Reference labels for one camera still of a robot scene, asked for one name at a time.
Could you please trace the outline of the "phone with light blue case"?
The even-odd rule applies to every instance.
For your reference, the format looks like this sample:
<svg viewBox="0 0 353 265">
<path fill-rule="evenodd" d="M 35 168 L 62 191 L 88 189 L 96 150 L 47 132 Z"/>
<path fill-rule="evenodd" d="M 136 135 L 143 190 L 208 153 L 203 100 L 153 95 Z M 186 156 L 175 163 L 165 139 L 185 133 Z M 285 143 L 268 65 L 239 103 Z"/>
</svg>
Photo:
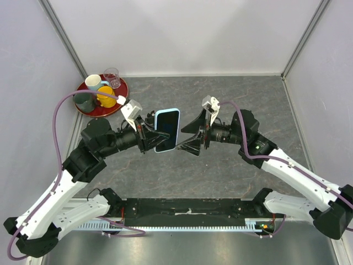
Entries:
<svg viewBox="0 0 353 265">
<path fill-rule="evenodd" d="M 179 122 L 180 110 L 178 108 L 158 110 L 155 113 L 154 129 L 169 135 L 168 139 L 154 148 L 156 153 L 175 149 L 178 140 Z"/>
</svg>

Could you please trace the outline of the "black phone stand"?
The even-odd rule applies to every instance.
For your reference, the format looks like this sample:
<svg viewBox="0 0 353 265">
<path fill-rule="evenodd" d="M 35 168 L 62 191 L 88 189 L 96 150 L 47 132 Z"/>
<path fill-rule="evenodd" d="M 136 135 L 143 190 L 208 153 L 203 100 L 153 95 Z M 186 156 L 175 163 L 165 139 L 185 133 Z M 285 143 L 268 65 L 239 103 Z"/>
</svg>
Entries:
<svg viewBox="0 0 353 265">
<path fill-rule="evenodd" d="M 146 115 L 145 122 L 148 124 L 154 124 L 156 112 L 153 110 Z"/>
</svg>

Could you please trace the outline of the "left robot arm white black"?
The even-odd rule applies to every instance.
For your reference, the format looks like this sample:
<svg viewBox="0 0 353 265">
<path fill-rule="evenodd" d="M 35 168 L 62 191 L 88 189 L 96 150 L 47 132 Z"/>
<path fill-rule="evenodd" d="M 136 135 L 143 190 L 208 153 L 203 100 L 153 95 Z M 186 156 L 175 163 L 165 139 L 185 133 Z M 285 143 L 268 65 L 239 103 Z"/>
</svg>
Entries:
<svg viewBox="0 0 353 265">
<path fill-rule="evenodd" d="M 81 132 L 81 141 L 60 165 L 58 176 L 37 202 L 19 217 L 8 218 L 4 227 L 25 257 L 49 253 L 67 233 L 99 216 L 121 213 L 122 199 L 111 189 L 102 189 L 92 200 L 66 213 L 61 209 L 90 183 L 105 167 L 105 159 L 137 146 L 142 153 L 169 139 L 140 116 L 136 128 L 126 126 L 114 131 L 105 118 L 92 119 Z"/>
</svg>

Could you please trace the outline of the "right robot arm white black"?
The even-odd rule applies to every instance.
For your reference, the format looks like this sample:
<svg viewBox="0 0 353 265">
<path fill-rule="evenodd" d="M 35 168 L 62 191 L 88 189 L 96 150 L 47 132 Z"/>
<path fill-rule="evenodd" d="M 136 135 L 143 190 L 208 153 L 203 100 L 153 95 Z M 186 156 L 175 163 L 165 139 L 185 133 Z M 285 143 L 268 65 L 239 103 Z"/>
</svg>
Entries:
<svg viewBox="0 0 353 265">
<path fill-rule="evenodd" d="M 275 143 L 258 132 L 259 122 L 250 110 L 234 113 L 231 124 L 211 122 L 211 114 L 199 116 L 182 128 L 192 137 L 177 148 L 199 156 L 210 142 L 240 145 L 238 151 L 248 164 L 270 173 L 303 197 L 283 195 L 264 188 L 257 194 L 253 212 L 258 217 L 269 213 L 284 214 L 311 223 L 323 235 L 338 240 L 352 221 L 352 186 L 343 187 L 314 174 L 285 154 Z"/>
</svg>

